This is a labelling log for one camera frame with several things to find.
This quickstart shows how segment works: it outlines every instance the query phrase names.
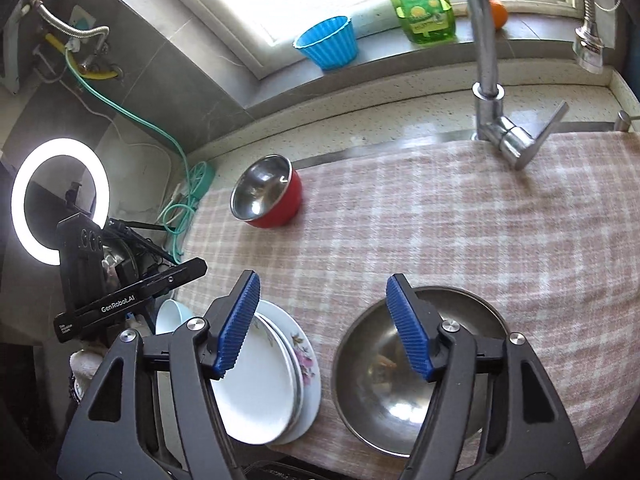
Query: teal cable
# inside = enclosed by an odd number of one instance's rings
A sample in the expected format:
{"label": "teal cable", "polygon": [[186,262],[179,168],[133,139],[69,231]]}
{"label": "teal cable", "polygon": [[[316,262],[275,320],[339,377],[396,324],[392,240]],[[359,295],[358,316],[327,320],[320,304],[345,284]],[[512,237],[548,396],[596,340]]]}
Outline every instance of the teal cable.
{"label": "teal cable", "polygon": [[[180,263],[180,257],[184,253],[181,252],[178,249],[178,236],[186,231],[186,229],[187,229],[187,227],[189,225],[189,222],[191,221],[191,217],[196,212],[196,208],[198,206],[199,200],[194,198],[192,196],[192,193],[193,193],[193,190],[196,188],[196,186],[202,180],[202,176],[200,178],[196,178],[196,176],[198,174],[198,170],[201,167],[201,164],[204,164],[204,163],[200,162],[200,163],[196,164],[196,166],[194,166],[193,169],[190,171],[189,170],[189,164],[187,163],[187,156],[184,154],[184,150],[182,149],[182,146],[178,143],[177,140],[175,140],[171,135],[166,133],[161,128],[158,128],[155,124],[149,123],[148,121],[145,121],[144,119],[141,119],[137,115],[132,114],[128,110],[125,110],[123,107],[121,107],[121,106],[117,105],[116,103],[114,103],[113,101],[107,99],[105,96],[100,94],[100,92],[98,92],[97,90],[92,88],[92,86],[90,86],[84,80],[84,78],[82,78],[82,76],[78,73],[78,71],[75,69],[75,67],[73,67],[73,65],[72,65],[72,63],[70,61],[70,55],[69,55],[69,51],[68,50],[65,50],[65,61],[66,61],[66,65],[69,68],[70,72],[75,76],[75,78],[78,80],[78,82],[86,90],[89,91],[89,93],[94,95],[94,97],[97,97],[98,99],[100,99],[100,101],[108,104],[110,107],[112,107],[115,110],[119,111],[121,114],[127,116],[130,119],[133,119],[134,121],[139,122],[140,124],[143,124],[147,128],[151,128],[153,131],[159,133],[165,139],[169,140],[169,142],[171,142],[176,147],[176,149],[178,150],[178,153],[180,153],[180,156],[182,157],[182,162],[184,164],[184,172],[186,174],[186,182],[187,182],[187,197],[186,197],[186,199],[187,199],[187,203],[186,204],[185,203],[176,203],[176,204],[170,205],[170,206],[168,206],[168,207],[166,207],[164,209],[164,211],[162,212],[162,215],[161,215],[161,224],[162,224],[162,226],[172,236],[171,256],[174,258],[176,263]],[[180,217],[180,221],[178,222],[177,227],[174,229],[174,228],[170,227],[166,223],[166,214],[169,211],[172,211],[172,210],[178,209],[178,208],[184,209],[184,213]]]}
{"label": "teal cable", "polygon": [[160,135],[162,135],[165,139],[167,139],[169,142],[171,142],[175,146],[175,148],[178,150],[178,153],[180,153],[180,156],[182,157],[182,162],[184,163],[184,173],[186,174],[186,177],[187,177],[188,193],[191,194],[191,182],[190,182],[190,174],[189,174],[189,164],[187,163],[187,156],[184,154],[184,151],[183,151],[182,146],[180,145],[180,143],[177,140],[175,140],[171,135],[169,135],[166,131],[164,131],[161,128],[158,128],[155,124],[149,123],[148,121],[145,121],[144,119],[139,118],[137,115],[132,114],[128,110],[125,110],[123,107],[121,107],[121,106],[117,105],[116,103],[114,103],[113,101],[107,99],[105,96],[100,94],[100,92],[98,92],[97,90],[94,90],[94,88],[92,88],[92,86],[89,85],[89,83],[87,83],[82,78],[82,76],[78,73],[78,70],[76,70],[72,66],[68,50],[65,50],[65,61],[66,61],[66,66],[69,68],[71,73],[75,76],[75,78],[78,80],[78,82],[86,90],[89,91],[89,93],[91,93],[92,95],[94,95],[95,97],[100,99],[100,101],[102,101],[103,103],[107,103],[111,108],[114,108],[115,110],[119,111],[121,114],[126,115],[128,118],[133,119],[134,121],[137,121],[140,124],[144,124],[147,128],[151,128],[153,131],[158,132]]}

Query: red bowl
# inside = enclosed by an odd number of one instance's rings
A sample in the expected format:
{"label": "red bowl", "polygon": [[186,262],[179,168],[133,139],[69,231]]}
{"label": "red bowl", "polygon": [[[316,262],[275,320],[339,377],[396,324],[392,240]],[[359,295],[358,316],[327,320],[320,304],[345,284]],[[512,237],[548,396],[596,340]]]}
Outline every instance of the red bowl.
{"label": "red bowl", "polygon": [[302,203],[302,183],[291,161],[268,155],[242,174],[231,193],[231,212],[243,222],[268,229],[289,222]]}

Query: green bottle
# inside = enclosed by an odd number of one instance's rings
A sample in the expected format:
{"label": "green bottle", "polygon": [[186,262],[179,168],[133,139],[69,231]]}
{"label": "green bottle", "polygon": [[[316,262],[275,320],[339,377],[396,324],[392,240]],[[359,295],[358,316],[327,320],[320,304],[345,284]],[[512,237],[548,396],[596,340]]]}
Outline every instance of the green bottle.
{"label": "green bottle", "polygon": [[417,44],[451,40],[456,19],[449,0],[391,0],[400,25],[409,40]]}

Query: blue plastic cup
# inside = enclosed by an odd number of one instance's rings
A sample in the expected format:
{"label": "blue plastic cup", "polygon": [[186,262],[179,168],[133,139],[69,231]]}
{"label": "blue plastic cup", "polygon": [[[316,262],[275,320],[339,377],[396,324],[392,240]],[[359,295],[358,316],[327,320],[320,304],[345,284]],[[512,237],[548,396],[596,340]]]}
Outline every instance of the blue plastic cup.
{"label": "blue plastic cup", "polygon": [[322,70],[349,64],[358,55],[353,24],[348,16],[334,16],[300,34],[293,46]]}

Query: wall outlet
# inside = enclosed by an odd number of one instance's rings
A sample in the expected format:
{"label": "wall outlet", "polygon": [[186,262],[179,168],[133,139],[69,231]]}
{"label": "wall outlet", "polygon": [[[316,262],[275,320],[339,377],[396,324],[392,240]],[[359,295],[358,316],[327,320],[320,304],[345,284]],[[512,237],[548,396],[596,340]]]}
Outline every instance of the wall outlet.
{"label": "wall outlet", "polygon": [[[92,28],[95,25],[95,18],[90,15],[86,10],[84,10],[79,5],[74,6],[71,10],[71,17],[69,17],[69,25],[80,28],[82,30],[87,30]],[[80,40],[83,43],[89,41],[89,38],[84,38],[84,40]]]}

